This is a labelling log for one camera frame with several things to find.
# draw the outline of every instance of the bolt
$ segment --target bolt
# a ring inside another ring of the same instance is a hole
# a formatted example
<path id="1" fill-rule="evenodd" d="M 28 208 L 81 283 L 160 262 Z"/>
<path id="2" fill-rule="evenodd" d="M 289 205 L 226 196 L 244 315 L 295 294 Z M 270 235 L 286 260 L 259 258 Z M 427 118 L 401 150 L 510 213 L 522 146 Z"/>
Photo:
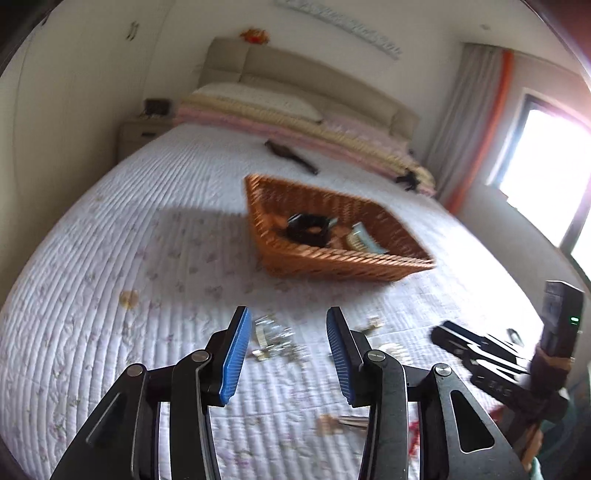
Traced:
<path id="1" fill-rule="evenodd" d="M 191 360 L 193 360 L 193 362 L 201 363 L 207 359 L 209 359 L 209 353 L 205 350 L 197 350 L 191 354 Z"/>
<path id="2" fill-rule="evenodd" d="M 447 377 L 452 374 L 452 368 L 447 364 L 436 364 L 435 373 L 441 377 Z"/>
<path id="3" fill-rule="evenodd" d="M 127 374 L 130 377 L 137 377 L 138 375 L 141 375 L 141 373 L 143 371 L 144 371 L 144 367 L 142 367 L 141 365 L 138 365 L 138 364 L 130 365 L 127 368 Z"/>
<path id="4" fill-rule="evenodd" d="M 368 352 L 368 358 L 372 362 L 383 362 L 384 360 L 386 360 L 386 354 L 379 350 L 370 350 Z"/>

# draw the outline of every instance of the curtain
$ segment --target curtain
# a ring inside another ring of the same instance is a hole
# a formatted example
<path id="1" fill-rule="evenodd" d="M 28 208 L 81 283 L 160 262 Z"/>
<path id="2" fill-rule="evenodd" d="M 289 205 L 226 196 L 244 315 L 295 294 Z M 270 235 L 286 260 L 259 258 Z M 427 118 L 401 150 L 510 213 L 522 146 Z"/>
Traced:
<path id="1" fill-rule="evenodd" d="M 500 47 L 464 45 L 450 102 L 424 162 L 437 182 L 436 198 L 444 205 L 482 143 L 501 84 L 503 52 Z"/>

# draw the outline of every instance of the white quilted bedspread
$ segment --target white quilted bedspread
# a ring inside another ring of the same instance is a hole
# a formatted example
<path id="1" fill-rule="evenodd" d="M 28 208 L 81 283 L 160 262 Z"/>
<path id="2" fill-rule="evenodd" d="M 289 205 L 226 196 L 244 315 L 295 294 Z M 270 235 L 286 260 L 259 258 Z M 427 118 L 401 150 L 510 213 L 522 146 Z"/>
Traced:
<path id="1" fill-rule="evenodd" d="M 253 318 L 275 314 L 313 360 L 247 358 L 229 405 L 211 409 L 223 479 L 357 478 L 364 433 L 327 421 L 353 413 L 328 356 L 331 305 L 353 327 L 372 315 L 385 319 L 372 346 L 401 343 L 415 366 L 445 360 L 464 378 L 458 362 L 430 343 L 433 325 L 454 320 L 500 335 L 513 326 L 535 344 L 541 323 L 522 291 L 437 202 L 304 154 L 321 169 L 317 177 L 273 157 L 261 138 L 182 125 L 117 166 L 56 225 L 12 289 L 0 324 L 0 435 L 31 479 L 50 477 L 128 364 L 175 364 L 224 329 L 237 305 Z M 249 236 L 249 173 L 376 200 L 408 225 L 438 267 L 392 284 L 272 278 L 258 266 Z M 170 479 L 166 408 L 160 456 L 161 478 Z"/>

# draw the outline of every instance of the blue gripper pad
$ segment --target blue gripper pad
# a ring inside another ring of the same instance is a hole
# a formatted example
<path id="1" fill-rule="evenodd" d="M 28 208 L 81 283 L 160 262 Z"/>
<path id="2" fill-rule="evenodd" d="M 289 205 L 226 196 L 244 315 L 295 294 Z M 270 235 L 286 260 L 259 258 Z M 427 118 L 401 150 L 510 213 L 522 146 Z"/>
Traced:
<path id="1" fill-rule="evenodd" d="M 329 337 L 330 350 L 335 361 L 336 374 L 339 377 L 340 390 L 349 405 L 352 405 L 355 401 L 355 390 L 352 385 L 351 362 L 345 349 L 345 340 L 343 339 L 341 329 L 337 325 L 337 317 L 339 316 L 342 317 L 342 314 L 340 314 L 338 307 L 332 307 L 326 313 L 326 333 Z"/>
<path id="2" fill-rule="evenodd" d="M 228 347 L 228 353 L 222 367 L 222 381 L 219 391 L 220 403 L 226 405 L 231 396 L 236 393 L 240 371 L 244 363 L 246 349 L 251 338 L 251 312 L 246 307 L 238 307 L 227 329 L 227 335 L 232 333 L 235 319 L 238 318 L 238 325 L 234 331 L 233 338 Z"/>

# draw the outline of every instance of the wicker basket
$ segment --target wicker basket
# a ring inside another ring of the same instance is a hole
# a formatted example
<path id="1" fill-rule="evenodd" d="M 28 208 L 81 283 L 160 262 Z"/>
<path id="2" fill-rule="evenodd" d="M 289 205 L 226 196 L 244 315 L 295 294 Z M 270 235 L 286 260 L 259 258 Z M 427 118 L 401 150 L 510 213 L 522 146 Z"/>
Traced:
<path id="1" fill-rule="evenodd" d="M 276 277 L 292 275 L 395 281 L 435 267 L 435 261 L 392 214 L 360 197 L 262 175 L 245 178 L 249 221 L 262 264 Z M 271 215 L 315 213 L 337 217 L 351 227 L 363 222 L 369 234 L 392 254 L 310 247 L 274 231 Z"/>

